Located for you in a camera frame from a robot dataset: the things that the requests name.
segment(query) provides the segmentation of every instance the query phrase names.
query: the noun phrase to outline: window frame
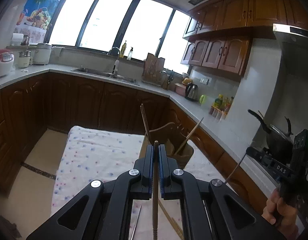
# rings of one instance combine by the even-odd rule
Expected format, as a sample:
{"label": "window frame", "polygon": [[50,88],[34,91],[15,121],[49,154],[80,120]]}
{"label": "window frame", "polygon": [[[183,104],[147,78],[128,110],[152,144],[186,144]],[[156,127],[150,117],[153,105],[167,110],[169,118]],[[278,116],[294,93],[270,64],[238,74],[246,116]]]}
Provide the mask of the window frame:
{"label": "window frame", "polygon": [[[76,44],[75,46],[70,46],[70,45],[59,45],[59,44],[53,44],[54,46],[61,46],[61,47],[64,47],[64,48],[69,48],[69,49],[80,49],[80,50],[85,50],[85,51],[91,51],[91,52],[96,52],[96,53],[101,53],[101,54],[107,54],[108,51],[103,51],[103,50],[98,50],[98,49],[91,49],[91,48],[84,48],[84,47],[80,47],[80,43],[81,43],[81,40],[83,38],[83,35],[84,35],[84,32],[85,32],[85,29],[87,27],[87,24],[88,24],[88,21],[97,5],[99,0],[94,0],[91,7],[89,8],[89,11],[84,19],[84,22],[81,26],[81,29],[79,31],[79,34],[78,34],[78,37],[77,37],[77,40],[76,40]],[[159,44],[158,44],[158,47],[157,47],[157,50],[156,50],[156,53],[155,53],[155,56],[158,57],[159,55],[159,52],[161,50],[161,47],[163,45],[163,42],[164,42],[164,39],[165,39],[165,36],[167,34],[167,31],[169,29],[169,26],[173,20],[173,17],[174,17],[174,14],[176,12],[176,10],[182,12],[182,13],[185,13],[188,15],[188,13],[184,12],[183,10],[177,8],[176,6],[172,6],[168,3],[165,3],[163,1],[160,1],[160,0],[153,0],[153,1],[156,1],[158,3],[161,3],[161,4],[164,4],[166,6],[169,6],[172,8],[172,12],[171,12],[171,15],[166,23],[166,27],[162,33],[162,36],[160,38],[160,41],[159,41]],[[44,42],[46,43],[49,43],[50,41],[50,36],[51,36],[51,33],[53,31],[53,28],[54,28],[54,25],[55,25],[55,22],[57,21],[57,18],[59,16],[59,13],[60,11],[62,10],[63,6],[64,6],[64,3],[66,2],[66,0],[60,0],[56,10],[55,10],[55,13],[50,21],[50,24],[49,24],[49,27],[47,29],[47,32],[46,32],[46,35],[45,35],[45,38],[44,38]],[[134,12],[137,8],[137,5],[139,4],[140,0],[132,0],[132,2],[130,3],[130,6],[129,8],[127,9],[126,11],[126,14],[124,15],[124,18],[121,22],[121,26],[119,27],[118,29],[118,32],[116,34],[116,37],[115,37],[115,40],[113,42],[113,45],[112,47],[119,47],[123,41],[123,38],[124,38],[124,35],[125,35],[125,32],[127,30],[127,27],[130,23],[130,20],[132,18],[132,16],[134,15]],[[113,55],[113,56],[116,56],[117,54],[115,54],[116,51],[114,52],[111,52],[110,54]],[[131,59],[132,61],[135,61],[135,62],[139,62],[139,63],[143,63],[143,60],[139,60],[139,59],[136,59],[136,58],[132,58]],[[189,65],[189,69],[188,69],[188,74],[190,73],[192,67],[191,65]]]}

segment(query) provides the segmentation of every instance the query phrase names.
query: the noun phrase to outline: black pot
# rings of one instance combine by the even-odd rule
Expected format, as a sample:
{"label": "black pot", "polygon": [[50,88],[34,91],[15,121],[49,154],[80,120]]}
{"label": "black pot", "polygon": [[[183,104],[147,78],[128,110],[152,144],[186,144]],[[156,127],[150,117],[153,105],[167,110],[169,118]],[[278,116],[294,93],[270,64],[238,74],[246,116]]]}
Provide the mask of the black pot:
{"label": "black pot", "polygon": [[286,165],[291,162],[293,142],[290,137],[291,134],[291,122],[288,118],[285,118],[288,123],[288,132],[285,133],[273,125],[267,126],[256,112],[248,109],[251,115],[256,117],[262,125],[263,130],[267,133],[267,146],[272,154],[273,158]]}

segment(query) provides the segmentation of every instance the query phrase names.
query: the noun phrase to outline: stainless steel kettle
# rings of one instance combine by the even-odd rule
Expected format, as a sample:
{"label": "stainless steel kettle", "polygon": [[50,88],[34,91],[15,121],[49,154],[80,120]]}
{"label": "stainless steel kettle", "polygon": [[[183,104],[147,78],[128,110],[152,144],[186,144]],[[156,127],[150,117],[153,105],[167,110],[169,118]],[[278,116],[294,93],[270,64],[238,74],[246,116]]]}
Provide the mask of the stainless steel kettle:
{"label": "stainless steel kettle", "polygon": [[185,98],[190,101],[198,101],[197,100],[198,94],[198,86],[193,84],[192,82],[188,83],[185,88]]}

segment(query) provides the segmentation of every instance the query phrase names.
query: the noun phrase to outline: window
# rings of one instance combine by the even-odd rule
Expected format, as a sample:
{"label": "window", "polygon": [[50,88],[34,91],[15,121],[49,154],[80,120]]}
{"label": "window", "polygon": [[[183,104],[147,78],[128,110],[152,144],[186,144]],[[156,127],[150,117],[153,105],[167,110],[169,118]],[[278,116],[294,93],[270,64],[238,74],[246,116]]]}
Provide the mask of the window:
{"label": "window", "polygon": [[55,22],[49,42],[75,46],[81,26],[94,0],[66,0]]}
{"label": "window", "polygon": [[164,4],[140,0],[121,43],[122,46],[127,41],[125,55],[128,55],[131,47],[133,58],[146,59],[148,52],[155,55],[172,11],[171,7]]}
{"label": "window", "polygon": [[109,51],[132,0],[99,0],[80,47]]}
{"label": "window", "polygon": [[158,57],[165,58],[164,68],[174,70],[177,73],[187,72],[188,66],[181,64],[187,40],[183,39],[184,30],[190,17],[176,11],[166,33],[163,45]]}

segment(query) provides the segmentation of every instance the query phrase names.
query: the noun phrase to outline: wall mural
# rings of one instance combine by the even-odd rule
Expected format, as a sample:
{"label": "wall mural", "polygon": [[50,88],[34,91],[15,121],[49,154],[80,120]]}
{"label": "wall mural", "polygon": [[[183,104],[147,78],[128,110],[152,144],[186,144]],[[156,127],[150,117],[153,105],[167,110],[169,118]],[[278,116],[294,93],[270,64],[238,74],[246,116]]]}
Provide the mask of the wall mural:
{"label": "wall mural", "polygon": [[32,37],[31,43],[43,42],[50,19],[59,2],[60,0],[27,0],[14,33],[23,33]]}

